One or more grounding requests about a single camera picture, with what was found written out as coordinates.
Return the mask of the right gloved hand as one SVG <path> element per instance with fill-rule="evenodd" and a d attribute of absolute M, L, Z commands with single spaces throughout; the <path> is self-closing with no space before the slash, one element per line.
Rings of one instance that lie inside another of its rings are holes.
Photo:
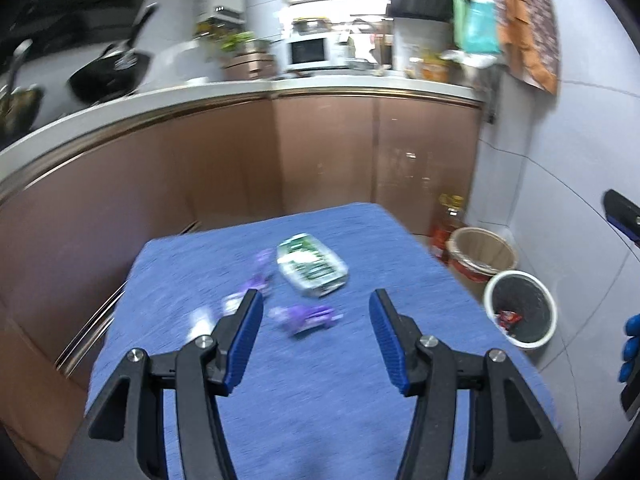
<path fill-rule="evenodd" d="M 625 335 L 627 340 L 623 346 L 623 364 L 618 373 L 619 382 L 628 382 L 634 371 L 634 364 L 639 356 L 640 349 L 640 315 L 636 314 L 628 318 L 625 324 Z"/>

